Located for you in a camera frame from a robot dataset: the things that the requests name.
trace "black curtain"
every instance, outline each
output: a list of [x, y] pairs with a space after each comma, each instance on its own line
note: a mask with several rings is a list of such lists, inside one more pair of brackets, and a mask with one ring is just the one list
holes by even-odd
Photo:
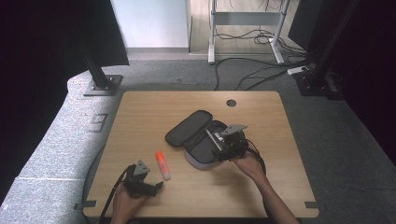
[[0, 1], [0, 202], [87, 70], [76, 34], [97, 65], [129, 65], [110, 0]]
[[337, 45], [342, 93], [396, 164], [396, 14], [392, 1], [361, 0]]

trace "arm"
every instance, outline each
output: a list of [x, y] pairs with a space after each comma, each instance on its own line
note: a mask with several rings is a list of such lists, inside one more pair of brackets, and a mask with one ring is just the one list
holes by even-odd
[[122, 183], [119, 184], [113, 199], [113, 218], [110, 224], [125, 224], [149, 196], [129, 196]]
[[250, 177], [262, 195], [266, 207], [278, 224], [299, 224], [294, 214], [276, 194], [267, 176], [262, 171], [262, 166], [250, 152], [246, 152], [244, 158], [235, 158], [233, 162], [245, 175]]

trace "standing desk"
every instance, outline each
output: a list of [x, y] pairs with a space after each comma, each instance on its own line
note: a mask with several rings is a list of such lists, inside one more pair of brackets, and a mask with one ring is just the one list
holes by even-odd
[[[236, 105], [228, 106], [229, 100]], [[99, 217], [122, 171], [138, 160], [151, 169], [146, 183], [162, 181], [155, 158], [161, 150], [171, 179], [137, 217], [266, 217], [258, 189], [233, 162], [200, 171], [186, 161], [183, 148], [165, 142], [166, 133], [198, 109], [226, 124], [246, 124], [244, 133], [262, 154], [267, 176], [291, 212], [297, 217], [318, 215], [317, 208], [306, 207], [315, 197], [275, 91], [125, 92], [88, 195], [95, 207], [85, 207], [84, 214]], [[106, 216], [112, 216], [112, 206]]]
[[210, 38], [208, 62], [215, 63], [215, 30], [216, 25], [269, 25], [276, 26], [274, 38], [269, 38], [271, 42], [271, 49], [276, 57], [278, 63], [284, 63], [282, 55], [279, 51], [277, 40], [279, 39], [282, 30], [283, 22], [285, 21], [290, 0], [285, 0], [282, 10], [279, 12], [217, 12], [217, 0], [211, 0], [210, 9]]

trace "hand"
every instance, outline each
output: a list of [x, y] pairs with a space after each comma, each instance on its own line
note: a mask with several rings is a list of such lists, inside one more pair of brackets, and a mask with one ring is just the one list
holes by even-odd
[[257, 181], [261, 177], [265, 177], [262, 170], [262, 165], [257, 161], [257, 158], [249, 151], [247, 151], [243, 158], [231, 159], [242, 173], [250, 177], [253, 181]]
[[111, 224], [125, 224], [149, 196], [129, 195], [121, 182], [113, 199], [113, 218]]

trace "white desk leg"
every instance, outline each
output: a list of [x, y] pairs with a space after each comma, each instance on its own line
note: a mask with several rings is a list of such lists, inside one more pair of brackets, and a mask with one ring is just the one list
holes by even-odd
[[290, 0], [285, 1], [285, 5], [283, 6], [282, 11], [280, 12], [280, 18], [279, 18], [279, 22], [276, 27], [274, 38], [269, 39], [271, 42], [271, 48], [275, 54], [277, 63], [285, 62], [285, 61], [283, 61], [282, 54], [280, 54], [279, 47], [277, 45], [277, 40], [279, 39], [280, 32], [282, 31], [283, 22], [285, 21], [286, 14], [288, 12], [289, 2], [290, 2]]
[[209, 64], [214, 64], [215, 63], [216, 0], [211, 0], [211, 1], [212, 1], [212, 9], [210, 11], [211, 27], [210, 27], [210, 39], [209, 39], [209, 52], [207, 55], [208, 55]]

